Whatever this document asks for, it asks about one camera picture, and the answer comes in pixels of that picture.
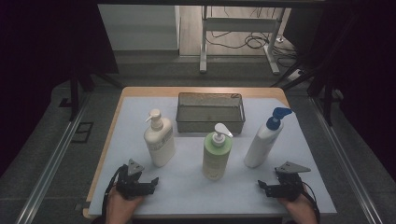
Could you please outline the cream pump bottle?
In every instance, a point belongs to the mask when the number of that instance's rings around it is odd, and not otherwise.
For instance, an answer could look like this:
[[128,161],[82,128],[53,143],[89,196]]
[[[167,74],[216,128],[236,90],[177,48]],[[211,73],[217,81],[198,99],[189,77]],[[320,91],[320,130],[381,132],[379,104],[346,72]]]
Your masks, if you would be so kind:
[[148,152],[155,166],[165,166],[176,152],[173,124],[162,117],[159,109],[150,110],[147,121],[150,125],[145,130],[144,139]]

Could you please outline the white power strip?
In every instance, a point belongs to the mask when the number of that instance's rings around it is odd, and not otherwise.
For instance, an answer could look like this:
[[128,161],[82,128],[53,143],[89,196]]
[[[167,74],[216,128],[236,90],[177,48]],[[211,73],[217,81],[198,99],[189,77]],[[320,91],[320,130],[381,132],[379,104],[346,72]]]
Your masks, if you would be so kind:
[[301,75],[303,75],[304,72],[300,69],[295,70],[293,73],[291,73],[288,77],[287,80],[288,81],[293,81],[295,79],[297,79],[298,77],[300,77]]

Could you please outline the grey mesh basket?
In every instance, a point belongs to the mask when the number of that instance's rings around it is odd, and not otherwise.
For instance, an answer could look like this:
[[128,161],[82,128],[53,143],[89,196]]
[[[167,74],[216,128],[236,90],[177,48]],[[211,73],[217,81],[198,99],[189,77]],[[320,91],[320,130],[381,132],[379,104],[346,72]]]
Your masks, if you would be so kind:
[[181,92],[177,101],[180,133],[210,133],[223,123],[232,134],[240,134],[246,121],[240,93]]

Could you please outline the aluminium rail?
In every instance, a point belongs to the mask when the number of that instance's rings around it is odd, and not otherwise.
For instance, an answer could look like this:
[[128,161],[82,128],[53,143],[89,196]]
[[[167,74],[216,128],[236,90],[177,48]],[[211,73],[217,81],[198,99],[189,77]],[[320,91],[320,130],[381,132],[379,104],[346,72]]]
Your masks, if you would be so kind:
[[322,126],[327,138],[330,141],[332,149],[334,150],[335,156],[340,163],[340,166],[346,176],[346,179],[352,188],[357,200],[361,206],[361,209],[366,216],[369,224],[383,224],[383,220],[378,214],[378,211],[371,199],[366,187],[363,186],[361,179],[355,171],[349,157],[347,156],[344,147],[342,146],[335,130],[323,115],[323,109],[321,108],[320,102],[316,98],[309,98],[309,101],[315,108],[315,113],[318,117],[319,123]]
[[68,149],[78,125],[87,109],[90,98],[90,93],[83,94],[77,114],[71,121],[68,122],[60,142],[50,155],[43,172],[36,181],[30,196],[28,197],[14,224],[32,224],[35,215],[42,204],[45,195],[47,194],[50,184],[63,160],[64,154]]

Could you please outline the green pump bottle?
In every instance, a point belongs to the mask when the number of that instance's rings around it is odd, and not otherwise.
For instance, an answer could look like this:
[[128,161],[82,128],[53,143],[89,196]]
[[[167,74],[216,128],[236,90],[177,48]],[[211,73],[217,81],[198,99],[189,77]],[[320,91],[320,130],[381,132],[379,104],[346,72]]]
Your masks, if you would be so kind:
[[211,180],[223,177],[233,146],[233,135],[223,123],[215,125],[215,131],[204,140],[203,174]]

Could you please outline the white bottle with blue pump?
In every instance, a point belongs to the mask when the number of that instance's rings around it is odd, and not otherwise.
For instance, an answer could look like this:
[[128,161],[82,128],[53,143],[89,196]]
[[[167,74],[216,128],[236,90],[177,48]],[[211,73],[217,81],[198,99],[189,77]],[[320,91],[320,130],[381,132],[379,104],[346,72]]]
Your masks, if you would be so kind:
[[280,132],[283,129],[282,119],[291,114],[292,110],[286,107],[276,107],[272,116],[260,127],[244,158],[249,168],[255,168],[264,163]]

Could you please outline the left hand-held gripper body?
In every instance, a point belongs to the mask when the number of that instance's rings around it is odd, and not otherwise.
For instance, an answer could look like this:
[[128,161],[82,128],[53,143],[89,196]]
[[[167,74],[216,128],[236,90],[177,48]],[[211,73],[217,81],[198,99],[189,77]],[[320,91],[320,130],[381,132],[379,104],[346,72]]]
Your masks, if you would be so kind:
[[144,195],[145,187],[139,183],[143,170],[144,167],[132,159],[121,166],[116,190],[125,200],[132,200],[137,196]]

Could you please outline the black metal stand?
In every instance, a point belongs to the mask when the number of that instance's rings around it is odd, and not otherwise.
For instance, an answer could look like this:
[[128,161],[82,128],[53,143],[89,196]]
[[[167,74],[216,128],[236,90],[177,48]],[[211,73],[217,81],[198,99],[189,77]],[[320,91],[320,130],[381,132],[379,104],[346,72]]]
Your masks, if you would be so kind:
[[[278,69],[278,65],[276,63],[269,62],[270,67],[274,73],[274,75],[279,75],[280,70]],[[276,83],[274,83],[271,87],[276,87],[280,83],[284,82],[288,77],[291,76],[299,67],[301,66],[302,62],[297,61],[292,66],[290,66],[286,72],[281,75]],[[284,84],[280,88],[283,91],[287,91],[304,81],[307,81],[310,78],[313,78],[312,83],[307,89],[307,93],[309,96],[318,96],[319,92],[324,88],[324,98],[323,100],[323,108],[322,108],[322,116],[328,123],[328,125],[332,126],[332,119],[331,119],[331,106],[332,106],[332,79],[330,78],[329,74],[324,73],[324,65],[320,64],[315,68],[308,69],[306,72],[303,72],[302,75],[295,78],[293,81]]]
[[[123,89],[124,85],[118,82],[116,79],[110,77],[107,74],[95,73],[95,75],[104,81],[110,83],[118,89]],[[79,111],[79,98],[78,98],[78,86],[81,86],[84,91],[93,91],[94,84],[90,75],[79,75],[77,72],[73,72],[70,77],[70,93],[71,93],[71,117],[73,121]]]

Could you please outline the dark curtain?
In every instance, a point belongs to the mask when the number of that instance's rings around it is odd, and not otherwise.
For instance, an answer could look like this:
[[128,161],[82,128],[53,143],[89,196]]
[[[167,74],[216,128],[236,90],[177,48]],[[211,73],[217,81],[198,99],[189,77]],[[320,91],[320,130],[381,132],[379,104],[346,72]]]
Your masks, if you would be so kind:
[[57,85],[113,74],[99,0],[0,0],[0,175],[20,152]]
[[[329,72],[343,94],[340,107],[396,181],[396,0],[357,0],[358,19],[336,52]],[[294,8],[283,36],[308,61],[318,64],[350,12],[338,8]]]

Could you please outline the person's right hand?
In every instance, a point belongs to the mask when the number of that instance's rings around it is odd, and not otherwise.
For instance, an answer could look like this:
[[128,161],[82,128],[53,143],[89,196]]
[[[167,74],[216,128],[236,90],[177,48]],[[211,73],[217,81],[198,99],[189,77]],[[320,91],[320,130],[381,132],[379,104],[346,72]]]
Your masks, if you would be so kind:
[[318,224],[313,205],[305,196],[300,195],[293,202],[284,198],[278,198],[277,200],[286,208],[297,224]]

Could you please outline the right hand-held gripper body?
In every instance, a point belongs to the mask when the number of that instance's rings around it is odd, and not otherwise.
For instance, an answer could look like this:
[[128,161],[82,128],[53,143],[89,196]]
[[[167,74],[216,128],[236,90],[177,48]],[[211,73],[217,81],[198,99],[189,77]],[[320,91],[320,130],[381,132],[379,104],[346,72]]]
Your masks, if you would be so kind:
[[302,165],[286,161],[275,168],[279,184],[275,186],[275,197],[295,201],[304,190],[303,181],[299,173],[310,172],[311,169]]

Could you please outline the person's left hand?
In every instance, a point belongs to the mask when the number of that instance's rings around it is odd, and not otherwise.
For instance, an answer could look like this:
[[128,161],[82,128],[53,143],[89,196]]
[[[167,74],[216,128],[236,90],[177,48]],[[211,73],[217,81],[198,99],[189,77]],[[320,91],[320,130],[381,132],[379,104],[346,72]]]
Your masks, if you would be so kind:
[[144,201],[142,196],[125,200],[115,187],[111,189],[106,203],[106,224],[127,224],[136,208]]

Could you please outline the white metal desk frame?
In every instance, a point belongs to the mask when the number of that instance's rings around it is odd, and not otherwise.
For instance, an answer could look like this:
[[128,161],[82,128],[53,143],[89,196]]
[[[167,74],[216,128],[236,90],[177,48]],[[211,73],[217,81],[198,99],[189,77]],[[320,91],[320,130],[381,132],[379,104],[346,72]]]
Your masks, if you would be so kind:
[[206,33],[215,32],[252,32],[270,34],[269,43],[263,47],[267,61],[274,75],[279,75],[280,70],[273,55],[277,35],[286,9],[282,7],[275,19],[242,19],[242,18],[216,18],[207,16],[208,6],[202,8],[202,41],[200,48],[199,71],[206,73],[207,52]]

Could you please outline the white cabinet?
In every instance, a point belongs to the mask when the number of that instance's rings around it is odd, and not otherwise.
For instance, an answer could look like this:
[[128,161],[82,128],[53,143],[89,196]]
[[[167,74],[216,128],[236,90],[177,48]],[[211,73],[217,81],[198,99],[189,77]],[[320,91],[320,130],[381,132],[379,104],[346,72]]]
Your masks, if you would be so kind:
[[114,50],[179,49],[179,6],[98,7]]

